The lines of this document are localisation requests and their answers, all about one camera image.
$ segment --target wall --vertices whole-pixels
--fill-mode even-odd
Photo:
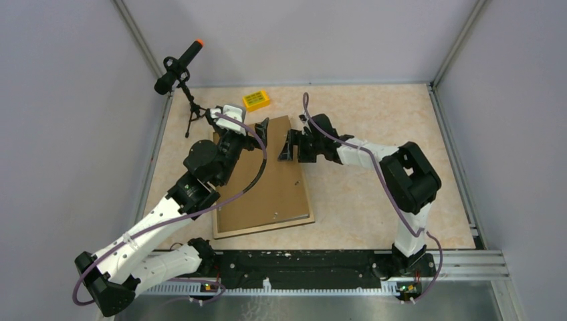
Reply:
[[[191,86],[428,82],[475,0],[127,0],[156,59],[197,37]]]
[[[164,98],[110,1],[0,7],[0,319],[93,320],[73,260],[132,219]]]
[[[567,3],[492,1],[440,87],[490,246],[530,320],[564,320]]]

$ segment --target yellow device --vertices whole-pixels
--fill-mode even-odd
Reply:
[[[270,103],[265,90],[260,90],[259,92],[244,96],[242,97],[242,100],[244,101],[244,107],[246,107],[246,111],[248,112],[253,112],[254,110],[266,107]]]

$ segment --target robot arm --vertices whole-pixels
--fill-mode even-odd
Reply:
[[[431,203],[441,188],[439,176],[419,146],[414,142],[407,142],[400,147],[384,146],[362,141],[352,135],[338,136],[325,114],[311,118],[321,130],[344,142],[342,144],[322,134],[308,122],[305,115],[301,115],[300,119],[304,123],[303,131],[291,129],[288,132],[278,159],[292,160],[294,146],[297,146],[300,163],[314,163],[317,155],[322,154],[327,161],[341,165],[366,169],[379,166],[387,189],[402,215],[392,253],[398,258],[399,269],[407,270],[425,253],[425,234],[420,232],[425,230]],[[373,163],[369,152],[378,164]],[[417,231],[418,236],[412,234],[409,228]]]
[[[224,105],[207,110],[205,116],[219,134],[219,143],[210,140],[196,142],[183,161],[187,172],[144,219],[105,248],[93,254],[83,252],[75,259],[80,274],[91,269],[85,275],[83,285],[103,315],[115,315],[143,291],[181,274],[207,267],[212,261],[214,251],[202,239],[192,239],[175,251],[148,258],[169,235],[190,224],[217,201],[220,195],[214,187],[228,182],[243,149],[261,147],[237,124],[243,122],[244,109]],[[255,127],[256,135],[264,146],[267,122],[266,118]],[[95,265],[101,257],[105,259]]]

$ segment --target white panel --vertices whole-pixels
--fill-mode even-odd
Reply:
[[[164,98],[111,1],[0,7],[0,320],[93,320],[73,260],[126,229]]]
[[[475,4],[434,1],[126,1],[156,59],[195,38],[192,86],[426,82]]]
[[[441,84],[480,223],[530,320],[565,319],[567,2],[492,1]]]

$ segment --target yellow object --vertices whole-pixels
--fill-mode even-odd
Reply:
[[[248,112],[253,112],[254,110],[266,107],[270,103],[265,90],[260,90],[259,92],[244,96],[242,97],[242,100],[244,101],[244,107],[246,107],[246,111]]]

